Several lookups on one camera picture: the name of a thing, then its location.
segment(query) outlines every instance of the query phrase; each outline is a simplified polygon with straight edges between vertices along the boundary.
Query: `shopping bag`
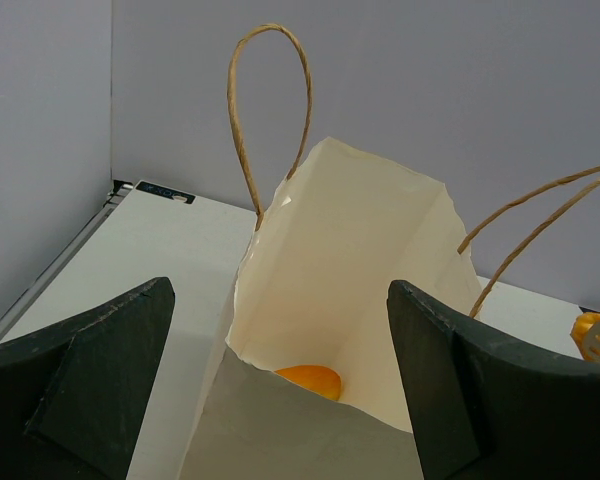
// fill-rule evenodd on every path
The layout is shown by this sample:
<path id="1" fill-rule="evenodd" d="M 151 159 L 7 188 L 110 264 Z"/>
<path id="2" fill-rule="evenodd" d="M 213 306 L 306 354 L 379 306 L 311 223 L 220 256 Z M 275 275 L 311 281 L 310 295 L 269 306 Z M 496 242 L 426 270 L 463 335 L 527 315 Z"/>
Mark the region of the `shopping bag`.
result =
<path id="1" fill-rule="evenodd" d="M 245 43 L 285 34 L 306 76 L 301 147 L 271 206 L 251 176 L 235 102 Z M 229 71 L 234 143 L 258 221 L 236 275 L 209 359 L 180 478 L 422 478 L 386 312 L 404 278 L 460 312 L 481 292 L 466 236 L 445 186 L 332 138 L 298 165 L 311 114 L 306 56 L 284 27 L 241 40 Z M 339 401 L 275 370 L 332 368 Z"/>

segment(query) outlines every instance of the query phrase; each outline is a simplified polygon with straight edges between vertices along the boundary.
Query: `yellow object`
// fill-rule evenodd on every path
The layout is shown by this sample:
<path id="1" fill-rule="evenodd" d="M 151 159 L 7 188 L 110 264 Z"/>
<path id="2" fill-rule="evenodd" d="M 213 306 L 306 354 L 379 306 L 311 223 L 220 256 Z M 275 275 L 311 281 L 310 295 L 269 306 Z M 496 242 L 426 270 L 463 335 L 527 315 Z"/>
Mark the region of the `yellow object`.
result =
<path id="1" fill-rule="evenodd" d="M 588 362 L 592 362 L 593 359 L 587 355 L 585 350 L 582 348 L 582 341 L 593 324 L 598 322 L 600 322 L 600 313 L 583 313 L 576 318 L 576 322 L 573 324 L 573 328 L 571 329 L 571 338 L 573 338 L 573 341 L 576 342 L 582 358 Z"/>
<path id="2" fill-rule="evenodd" d="M 276 373 L 329 400 L 338 401 L 340 399 L 342 380 L 340 375 L 330 368 L 320 365 L 298 365 L 276 370 Z"/>

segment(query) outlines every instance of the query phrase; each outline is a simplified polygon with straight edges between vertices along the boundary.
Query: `orange object inside bag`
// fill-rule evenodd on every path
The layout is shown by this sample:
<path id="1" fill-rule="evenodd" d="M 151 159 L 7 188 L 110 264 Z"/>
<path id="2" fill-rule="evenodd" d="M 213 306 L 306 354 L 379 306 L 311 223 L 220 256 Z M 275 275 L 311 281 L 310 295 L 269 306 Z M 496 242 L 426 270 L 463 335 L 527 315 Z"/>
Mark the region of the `orange object inside bag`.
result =
<path id="1" fill-rule="evenodd" d="M 329 400 L 338 401 L 342 394 L 340 375 L 320 365 L 298 365 L 276 370 L 278 375 L 307 390 L 322 395 Z"/>

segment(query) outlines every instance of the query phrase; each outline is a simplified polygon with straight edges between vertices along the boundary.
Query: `brown rope handle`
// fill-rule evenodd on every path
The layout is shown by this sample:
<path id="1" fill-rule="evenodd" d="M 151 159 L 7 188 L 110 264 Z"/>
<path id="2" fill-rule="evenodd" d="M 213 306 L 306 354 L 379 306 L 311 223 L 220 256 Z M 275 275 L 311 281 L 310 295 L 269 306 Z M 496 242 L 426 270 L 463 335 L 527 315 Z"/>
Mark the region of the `brown rope handle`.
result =
<path id="1" fill-rule="evenodd" d="M 469 243 L 471 242 L 471 240 L 473 238 L 475 238 L 476 235 L 478 235 L 478 233 L 480 233 L 483 228 L 485 228 L 487 225 L 489 225 L 491 222 L 493 222 L 496 218 L 498 218 L 500 215 L 502 215 L 507 210 L 509 210 L 513 207 L 516 207 L 516 206 L 526 202 L 527 200 L 530 200 L 533 197 L 536 197 L 536 196 L 540 195 L 541 193 L 546 192 L 547 190 L 551 190 L 552 188 L 559 187 L 561 185 L 566 185 L 571 182 L 575 182 L 576 180 L 578 180 L 582 177 L 586 177 L 588 175 L 592 175 L 592 174 L 598 173 L 598 172 L 600 172 L 600 166 L 590 168 L 588 170 L 584 170 L 583 172 L 576 173 L 575 175 L 569 175 L 568 177 L 560 178 L 554 182 L 543 185 L 542 187 L 538 188 L 537 190 L 534 190 L 533 192 L 528 193 L 528 194 L 524 195 L 523 197 L 520 197 L 519 199 L 514 200 L 511 203 L 508 203 L 501 209 L 495 211 L 489 218 L 487 218 L 484 222 L 482 222 L 480 225 L 478 225 L 476 228 L 474 228 L 471 231 L 471 233 L 469 233 L 467 235 L 467 237 L 464 239 L 462 244 L 460 244 L 460 247 L 458 247 L 458 253 L 462 254 L 462 252 L 464 252 L 466 250 L 466 248 L 469 245 Z M 576 203 L 578 203 L 580 200 L 582 200 L 584 197 L 586 197 L 589 193 L 591 193 L 593 190 L 595 190 L 599 186 L 600 186 L 600 177 L 598 179 L 596 179 L 595 181 L 591 182 L 586 187 L 584 187 L 576 195 L 571 197 L 571 199 L 569 199 L 569 201 L 567 201 L 564 205 L 562 205 L 555 212 L 553 212 L 544 222 L 542 222 L 538 227 L 536 227 L 536 229 L 533 232 L 531 232 L 531 234 L 527 238 L 525 238 L 522 242 L 520 242 L 520 244 L 513 250 L 513 252 L 511 252 L 511 254 L 509 254 L 509 256 L 504 260 L 504 262 L 502 262 L 502 265 L 500 265 L 498 270 L 496 270 L 496 273 L 494 273 L 493 278 L 491 278 L 491 280 L 489 281 L 487 286 L 484 287 L 484 290 L 482 290 L 482 293 L 480 294 L 480 296 L 476 300 L 476 303 L 473 305 L 473 308 L 471 309 L 471 313 L 469 314 L 471 317 L 475 317 L 478 314 L 478 312 L 482 308 L 482 304 L 484 303 L 485 298 L 487 297 L 487 295 L 489 295 L 489 293 L 493 289 L 493 286 L 495 285 L 495 283 L 498 281 L 498 279 L 504 273 L 504 271 L 507 269 L 507 267 L 509 265 L 511 265 L 511 263 L 516 259 L 516 257 L 518 255 L 520 255 L 520 253 L 522 253 L 522 251 L 525 248 L 527 248 L 527 246 L 538 235 L 540 235 L 549 225 L 551 225 L 553 222 L 555 222 L 567 210 L 569 210 L 571 207 L 573 207 Z"/>
<path id="2" fill-rule="evenodd" d="M 256 215 L 258 216 L 258 220 L 256 222 L 256 232 L 260 229 L 260 225 L 262 224 L 262 220 L 264 219 L 264 209 L 262 208 L 262 203 L 260 202 L 258 188 L 256 187 L 256 183 L 253 180 L 253 176 L 251 174 L 251 168 L 249 166 L 247 151 L 244 148 L 242 125 L 240 124 L 240 119 L 238 118 L 238 107 L 236 105 L 236 64 L 238 62 L 238 58 L 240 57 L 240 53 L 242 52 L 242 49 L 244 48 L 246 43 L 256 35 L 259 35 L 263 32 L 267 32 L 269 30 L 275 30 L 284 33 L 287 36 L 287 38 L 291 40 L 291 43 L 293 43 L 293 46 L 296 48 L 296 51 L 300 56 L 300 61 L 302 62 L 302 70 L 304 71 L 305 83 L 307 85 L 307 115 L 304 121 L 302 140 L 300 142 L 300 148 L 298 149 L 296 159 L 293 162 L 289 173 L 287 174 L 287 180 L 289 180 L 293 176 L 296 169 L 298 168 L 298 165 L 300 164 L 300 158 L 302 157 L 302 152 L 304 150 L 305 143 L 307 142 L 307 135 L 309 134 L 309 125 L 311 124 L 311 107 L 313 104 L 313 87 L 311 84 L 311 72 L 309 71 L 307 56 L 304 52 L 304 49 L 302 48 L 302 45 L 300 45 L 300 42 L 293 35 L 293 33 L 291 33 L 282 25 L 268 23 L 254 28 L 242 40 L 238 42 L 238 45 L 236 45 L 236 49 L 233 52 L 233 56 L 231 57 L 231 62 L 229 63 L 229 80 L 227 82 L 227 103 L 229 105 L 229 122 L 231 124 L 231 133 L 233 135 L 233 144 L 236 147 L 236 153 L 238 154 L 238 159 L 240 160 L 240 165 L 242 166 L 242 171 L 244 172 L 244 179 L 247 181 L 249 194 L 251 195 L 253 206 L 256 209 Z"/>

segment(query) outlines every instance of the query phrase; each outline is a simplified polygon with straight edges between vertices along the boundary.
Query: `white paper bag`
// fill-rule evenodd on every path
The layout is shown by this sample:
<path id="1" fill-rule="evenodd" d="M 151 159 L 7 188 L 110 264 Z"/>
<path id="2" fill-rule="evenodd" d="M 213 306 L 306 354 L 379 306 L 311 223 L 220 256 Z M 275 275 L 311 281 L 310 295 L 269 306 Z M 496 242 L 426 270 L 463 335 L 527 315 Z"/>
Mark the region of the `white paper bag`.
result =
<path id="1" fill-rule="evenodd" d="M 304 53 L 283 27 L 240 42 L 230 116 L 259 228 L 227 302 L 180 478 L 422 478 L 387 290 L 406 279 L 468 313 L 481 288 L 468 251 L 457 253 L 464 226 L 442 183 L 331 138 L 294 165 L 263 212 L 233 89 L 240 49 L 265 30 L 296 45 L 311 92 Z M 272 372 L 300 364 L 338 372 L 340 401 Z"/>

